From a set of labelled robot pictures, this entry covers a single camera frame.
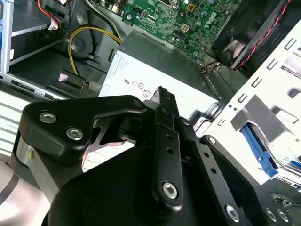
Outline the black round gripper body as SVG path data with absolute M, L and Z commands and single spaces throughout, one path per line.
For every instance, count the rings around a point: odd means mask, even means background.
M 191 152 L 181 146 L 184 201 L 166 212 L 151 194 L 154 153 L 131 148 L 72 179 L 56 195 L 49 226 L 223 226 Z

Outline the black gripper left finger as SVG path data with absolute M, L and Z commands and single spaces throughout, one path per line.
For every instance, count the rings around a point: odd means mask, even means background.
M 161 206 L 181 206 L 183 179 L 175 96 L 158 87 L 151 101 L 111 96 L 29 104 L 17 136 L 17 157 L 49 201 L 82 173 L 86 154 L 131 140 L 154 158 L 148 189 Z

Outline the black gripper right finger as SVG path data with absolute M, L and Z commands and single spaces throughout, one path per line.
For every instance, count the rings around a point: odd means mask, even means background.
M 183 117 L 174 122 L 209 192 L 213 226 L 293 225 L 287 211 L 214 137 L 198 139 Z

